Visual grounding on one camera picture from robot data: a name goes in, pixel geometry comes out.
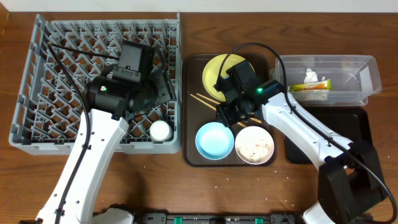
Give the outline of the green snack wrapper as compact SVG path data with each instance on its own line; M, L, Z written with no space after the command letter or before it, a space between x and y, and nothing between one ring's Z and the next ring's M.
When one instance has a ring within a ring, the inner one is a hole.
M331 90L331 89L332 85L330 79L321 82L296 84L288 87L288 91L314 91L314 90Z

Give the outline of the white cup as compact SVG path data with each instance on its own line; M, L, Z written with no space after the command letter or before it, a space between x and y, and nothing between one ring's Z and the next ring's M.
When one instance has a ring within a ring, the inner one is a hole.
M150 138L155 142L169 141L173 138L173 131L170 125L162 120L152 123L149 129Z

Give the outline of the white tissue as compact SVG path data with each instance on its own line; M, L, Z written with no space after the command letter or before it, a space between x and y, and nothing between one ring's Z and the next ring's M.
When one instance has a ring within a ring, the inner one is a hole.
M318 75L312 69L308 68L303 83L289 86L289 91L297 92L295 96L299 101L326 101L328 92L331 91L331 80Z

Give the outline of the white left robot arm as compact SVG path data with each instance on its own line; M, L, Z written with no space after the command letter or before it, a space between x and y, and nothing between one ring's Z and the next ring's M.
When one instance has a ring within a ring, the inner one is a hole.
M162 59L154 69L154 57ZM129 123L143 111L176 98L160 49L124 40L116 63L76 90L83 107L67 163L32 223L134 223L134 212L114 204L94 215L109 162Z

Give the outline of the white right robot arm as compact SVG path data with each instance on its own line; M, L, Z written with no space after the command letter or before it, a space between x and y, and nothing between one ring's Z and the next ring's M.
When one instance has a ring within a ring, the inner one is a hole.
M397 204L385 184L378 154L367 141L352 142L334 132L295 102L276 80L261 82L247 60L217 75L215 89L226 101L218 119L231 126L258 116L287 136L318 170L318 201L306 210L305 223L357 223L359 216L389 198L393 223Z

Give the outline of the pink bowl with rice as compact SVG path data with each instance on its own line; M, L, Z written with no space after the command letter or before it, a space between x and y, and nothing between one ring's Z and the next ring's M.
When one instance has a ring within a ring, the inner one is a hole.
M251 165L269 162L275 150L273 137L259 126L243 128L237 134L234 146L238 156Z

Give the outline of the light blue bowl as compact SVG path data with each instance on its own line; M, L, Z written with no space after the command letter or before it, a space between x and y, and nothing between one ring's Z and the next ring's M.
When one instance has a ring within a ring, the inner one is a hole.
M196 133L195 146L206 159L217 161L227 157L234 147L233 132L218 122L204 124Z

